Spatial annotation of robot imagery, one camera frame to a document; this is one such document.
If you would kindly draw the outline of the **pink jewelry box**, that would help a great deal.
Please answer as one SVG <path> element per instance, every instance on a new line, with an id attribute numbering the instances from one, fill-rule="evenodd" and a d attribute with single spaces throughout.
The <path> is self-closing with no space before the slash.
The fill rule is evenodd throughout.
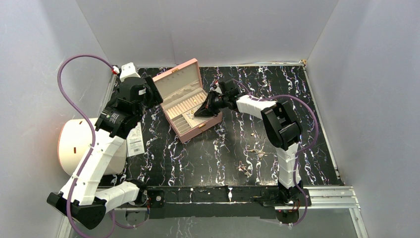
<path id="1" fill-rule="evenodd" d="M 197 59 L 191 59 L 153 77 L 163 98 L 161 108 L 182 143 L 198 136 L 222 121 L 222 113 L 199 118 L 194 113 L 207 97 Z"/>

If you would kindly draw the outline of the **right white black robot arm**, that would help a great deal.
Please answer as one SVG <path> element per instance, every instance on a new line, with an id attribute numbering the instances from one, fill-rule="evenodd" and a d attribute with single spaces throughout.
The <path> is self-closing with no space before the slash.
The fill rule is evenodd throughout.
<path id="1" fill-rule="evenodd" d="M 302 190 L 297 159 L 302 127 L 290 103 L 258 99 L 241 92 L 232 80 L 228 80 L 211 87 L 204 102 L 194 112 L 194 117 L 216 116 L 224 108 L 249 114 L 263 121 L 266 135 L 277 153 L 279 174 L 276 199 L 285 205 L 292 205 L 298 200 Z"/>

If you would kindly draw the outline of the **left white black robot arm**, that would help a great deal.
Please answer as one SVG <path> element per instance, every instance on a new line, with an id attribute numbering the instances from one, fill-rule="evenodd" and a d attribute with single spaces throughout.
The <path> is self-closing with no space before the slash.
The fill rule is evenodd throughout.
<path id="1" fill-rule="evenodd" d="M 95 125 L 95 142 L 87 149 L 87 160 L 80 161 L 69 181 L 59 192 L 52 192 L 47 203 L 63 215 L 88 229 L 95 228 L 111 210 L 132 202 L 143 206 L 148 200 L 146 185 L 129 179 L 118 186 L 97 191 L 99 183 L 117 150 L 146 110 L 163 102 L 152 77 L 123 79 L 116 95 L 107 103 Z"/>

